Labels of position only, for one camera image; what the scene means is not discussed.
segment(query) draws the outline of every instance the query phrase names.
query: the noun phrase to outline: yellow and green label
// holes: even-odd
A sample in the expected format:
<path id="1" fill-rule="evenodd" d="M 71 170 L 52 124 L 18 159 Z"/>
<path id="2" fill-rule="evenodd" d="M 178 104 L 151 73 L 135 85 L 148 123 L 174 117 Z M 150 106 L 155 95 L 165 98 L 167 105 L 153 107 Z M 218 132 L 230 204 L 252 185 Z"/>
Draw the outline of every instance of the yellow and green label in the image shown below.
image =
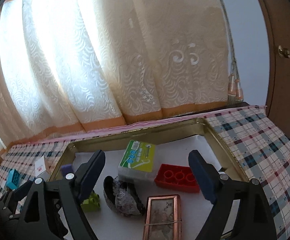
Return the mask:
<path id="1" fill-rule="evenodd" d="M 154 155 L 154 144 L 131 140 L 120 166 L 138 171 L 152 172 Z"/>

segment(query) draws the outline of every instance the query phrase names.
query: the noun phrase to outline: curtain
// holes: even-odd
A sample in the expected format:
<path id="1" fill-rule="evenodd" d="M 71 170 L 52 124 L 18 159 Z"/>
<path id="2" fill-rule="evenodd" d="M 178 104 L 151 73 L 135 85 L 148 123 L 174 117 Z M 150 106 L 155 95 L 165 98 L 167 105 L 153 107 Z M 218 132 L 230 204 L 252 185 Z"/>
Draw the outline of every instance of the curtain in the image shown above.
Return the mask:
<path id="1" fill-rule="evenodd" d="M 0 153 L 16 143 L 227 104 L 219 0 L 9 0 Z"/>

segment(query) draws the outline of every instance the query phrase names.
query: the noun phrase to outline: door handle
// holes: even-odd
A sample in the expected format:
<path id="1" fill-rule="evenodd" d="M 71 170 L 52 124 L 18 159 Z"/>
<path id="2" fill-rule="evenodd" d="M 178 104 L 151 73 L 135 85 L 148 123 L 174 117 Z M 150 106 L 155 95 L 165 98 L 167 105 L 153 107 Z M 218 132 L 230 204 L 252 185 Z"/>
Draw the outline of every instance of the door handle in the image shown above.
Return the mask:
<path id="1" fill-rule="evenodd" d="M 281 45 L 278 46 L 278 55 L 279 57 L 285 57 L 290 58 L 290 51 L 287 48 L 281 47 Z"/>

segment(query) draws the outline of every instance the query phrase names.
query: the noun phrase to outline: checkered tablecloth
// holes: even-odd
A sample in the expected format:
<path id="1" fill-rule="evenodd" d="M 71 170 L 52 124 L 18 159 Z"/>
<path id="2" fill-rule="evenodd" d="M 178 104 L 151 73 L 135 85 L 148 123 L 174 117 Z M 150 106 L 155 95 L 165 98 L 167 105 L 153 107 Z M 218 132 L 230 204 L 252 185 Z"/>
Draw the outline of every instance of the checkered tablecloth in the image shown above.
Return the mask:
<path id="1" fill-rule="evenodd" d="M 256 178 L 261 182 L 274 217 L 278 239 L 287 239 L 290 236 L 290 141 L 266 117 L 264 107 L 247 106 L 97 130 L 88 134 L 88 138 L 197 117 L 208 120 L 228 145 L 248 179 Z M 0 197 L 3 194 L 2 181 L 12 168 L 21 173 L 21 183 L 33 180 L 35 159 L 44 155 L 53 169 L 69 143 L 69 140 L 58 139 L 55 142 L 14 146 L 0 166 Z M 19 203 L 18 211 L 23 203 L 24 200 Z"/>

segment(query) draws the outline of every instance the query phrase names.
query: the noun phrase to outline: purple object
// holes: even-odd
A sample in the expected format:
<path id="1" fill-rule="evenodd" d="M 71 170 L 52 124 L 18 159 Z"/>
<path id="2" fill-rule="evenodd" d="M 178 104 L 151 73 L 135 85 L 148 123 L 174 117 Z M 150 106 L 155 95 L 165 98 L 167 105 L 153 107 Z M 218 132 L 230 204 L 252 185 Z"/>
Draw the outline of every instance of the purple object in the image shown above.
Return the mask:
<path id="1" fill-rule="evenodd" d="M 66 165 L 61 166 L 61 172 L 62 172 L 63 177 L 65 177 L 69 173 L 74 173 L 72 164 L 66 164 Z"/>

